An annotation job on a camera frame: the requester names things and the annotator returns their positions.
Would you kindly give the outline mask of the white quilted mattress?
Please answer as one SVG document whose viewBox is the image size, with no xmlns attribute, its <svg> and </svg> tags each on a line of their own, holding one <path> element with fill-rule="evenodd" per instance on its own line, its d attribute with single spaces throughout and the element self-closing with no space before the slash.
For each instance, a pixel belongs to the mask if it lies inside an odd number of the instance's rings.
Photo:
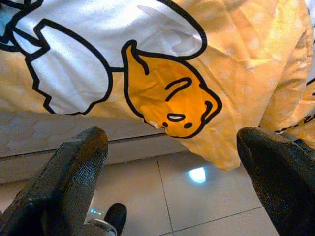
<svg viewBox="0 0 315 236">
<path fill-rule="evenodd" d="M 94 126 L 110 141 L 164 132 L 139 120 L 0 111 L 0 158 L 55 149 Z"/>
</svg>

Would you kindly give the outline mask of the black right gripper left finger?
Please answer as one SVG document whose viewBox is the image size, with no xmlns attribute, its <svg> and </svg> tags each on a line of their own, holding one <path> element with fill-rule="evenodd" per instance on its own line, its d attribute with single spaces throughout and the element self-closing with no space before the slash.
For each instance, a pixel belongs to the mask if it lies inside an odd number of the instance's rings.
<svg viewBox="0 0 315 236">
<path fill-rule="evenodd" d="M 62 143 L 0 216 L 0 236 L 105 236 L 85 218 L 107 153 L 98 127 Z"/>
</svg>

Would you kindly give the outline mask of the beige quilted bed base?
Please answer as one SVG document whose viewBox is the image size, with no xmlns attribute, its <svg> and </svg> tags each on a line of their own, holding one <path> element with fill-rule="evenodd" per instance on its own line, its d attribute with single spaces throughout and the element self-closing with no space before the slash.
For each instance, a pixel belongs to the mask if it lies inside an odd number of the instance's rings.
<svg viewBox="0 0 315 236">
<path fill-rule="evenodd" d="M 106 164 L 187 151 L 188 149 L 165 134 L 153 134 L 108 142 Z M 44 166 L 56 149 L 0 157 L 0 184 L 29 179 Z"/>
</svg>

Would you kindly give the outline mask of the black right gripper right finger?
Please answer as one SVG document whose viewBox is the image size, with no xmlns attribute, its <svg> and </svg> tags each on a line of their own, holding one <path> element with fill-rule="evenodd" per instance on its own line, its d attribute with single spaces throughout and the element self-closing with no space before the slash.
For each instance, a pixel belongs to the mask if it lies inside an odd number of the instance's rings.
<svg viewBox="0 0 315 236">
<path fill-rule="evenodd" d="M 280 236 L 315 236 L 315 149 L 261 128 L 237 132 L 237 150 Z"/>
</svg>

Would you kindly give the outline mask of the yellow cartoon egg blanket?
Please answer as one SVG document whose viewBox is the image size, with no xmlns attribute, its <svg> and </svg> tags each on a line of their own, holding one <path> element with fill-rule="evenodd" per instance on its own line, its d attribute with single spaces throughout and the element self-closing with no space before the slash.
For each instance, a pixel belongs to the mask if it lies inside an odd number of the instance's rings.
<svg viewBox="0 0 315 236">
<path fill-rule="evenodd" d="M 315 0 L 0 0 L 0 111 L 139 120 L 216 167 L 315 149 Z"/>
</svg>

